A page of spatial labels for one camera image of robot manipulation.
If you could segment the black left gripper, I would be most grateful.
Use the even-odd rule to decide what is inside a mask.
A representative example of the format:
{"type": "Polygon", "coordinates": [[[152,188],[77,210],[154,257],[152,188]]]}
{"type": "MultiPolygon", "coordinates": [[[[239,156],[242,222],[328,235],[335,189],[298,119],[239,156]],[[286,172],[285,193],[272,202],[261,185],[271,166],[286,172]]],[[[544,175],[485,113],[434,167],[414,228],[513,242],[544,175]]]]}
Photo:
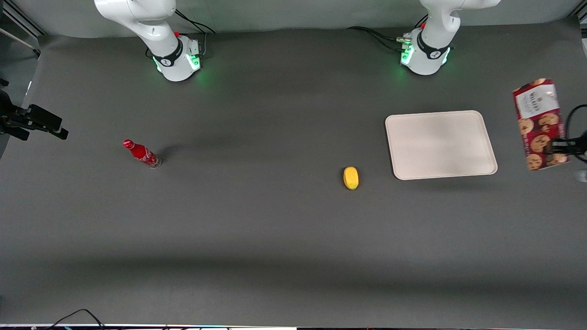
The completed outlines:
{"type": "Polygon", "coordinates": [[[551,154],[566,154],[577,159],[586,159],[587,138],[576,137],[568,139],[552,139],[551,154]]]}

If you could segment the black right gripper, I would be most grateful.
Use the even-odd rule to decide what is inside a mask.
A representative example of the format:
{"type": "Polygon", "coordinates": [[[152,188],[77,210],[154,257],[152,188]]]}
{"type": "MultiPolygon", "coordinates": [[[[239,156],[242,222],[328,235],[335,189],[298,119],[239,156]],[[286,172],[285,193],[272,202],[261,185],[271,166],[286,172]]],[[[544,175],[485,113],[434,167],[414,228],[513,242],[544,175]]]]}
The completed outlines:
{"type": "Polygon", "coordinates": [[[67,129],[61,127],[62,119],[50,111],[30,104],[28,107],[28,119],[36,125],[27,126],[27,130],[24,128],[14,125],[12,120],[19,119],[18,111],[19,107],[15,106],[9,95],[3,91],[3,88],[7,87],[9,82],[5,79],[0,79],[0,135],[1,136],[12,136],[22,141],[27,141],[29,132],[27,130],[38,130],[41,132],[52,134],[60,140],[66,140],[69,134],[67,129]]]}

